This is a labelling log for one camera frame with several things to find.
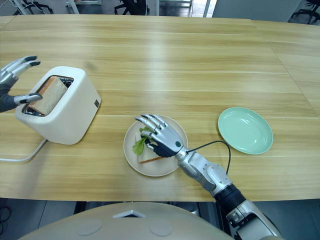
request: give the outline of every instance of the sandwich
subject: sandwich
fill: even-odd
[[[145,127],[140,128],[139,131],[135,133],[135,145],[132,147],[132,150],[135,154],[137,154],[138,162],[140,164],[145,164],[159,159],[163,159],[164,157],[158,156],[152,149],[145,146],[145,142],[147,139],[149,139],[150,141],[153,140],[147,136],[141,137],[141,132],[143,130],[152,132],[148,127]]]

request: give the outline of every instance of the white cord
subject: white cord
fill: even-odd
[[[37,152],[39,152],[39,150],[42,148],[42,146],[47,142],[48,140],[47,139],[44,139],[40,145],[34,150],[33,153],[31,153],[30,156],[26,157],[26,158],[23,158],[23,159],[6,159],[6,158],[0,158],[0,161],[6,161],[6,162],[27,162],[29,161],[30,159],[32,159],[36,154]]]
[[[2,8],[3,5],[5,5],[7,2],[8,2],[8,0],[5,0],[4,3],[2,3],[2,4],[0,5],[0,8]]]

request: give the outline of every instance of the toaster power cord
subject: toaster power cord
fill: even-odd
[[[48,140],[47,139],[44,139],[40,145],[33,151],[33,153],[31,153],[30,156],[26,157],[26,158],[23,158],[23,159],[8,159],[8,158],[0,158],[0,161],[5,161],[5,162],[16,162],[16,163],[22,163],[22,162],[27,162],[29,161],[30,159],[32,159],[36,154],[37,152],[39,152],[39,150],[42,148],[42,146],[47,142]]]

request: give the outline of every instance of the robotic finger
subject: robotic finger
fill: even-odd
[[[37,56],[25,56],[14,60],[0,69],[0,113],[16,108],[18,105],[42,99],[38,93],[11,96],[9,91],[27,69],[37,66]]]

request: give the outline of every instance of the black chair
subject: black chair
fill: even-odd
[[[122,15],[129,12],[131,15],[148,15],[150,9],[147,6],[146,0],[120,0],[123,4],[114,7],[114,14],[118,15],[117,9],[125,8]]]
[[[32,11],[31,8],[36,8],[39,11],[41,11],[43,14],[45,12],[43,11],[42,8],[47,8],[51,14],[54,13],[52,8],[50,8],[48,5],[41,4],[41,3],[37,2],[37,1],[29,2],[27,0],[22,0],[22,6],[23,6],[24,9],[28,9],[31,14],[34,14],[34,12]],[[13,15],[18,15],[18,14],[21,14],[21,12],[19,10],[17,10]]]
[[[300,9],[299,11],[295,12],[292,14],[292,16],[294,15],[299,15],[299,14],[307,14],[309,15],[309,21],[307,24],[310,24],[312,17],[315,17],[314,22],[318,21],[320,19],[320,15],[319,13],[317,13],[317,9],[320,5],[320,0],[306,0],[307,3],[305,4],[305,6],[312,6],[313,9],[309,10],[309,9]]]

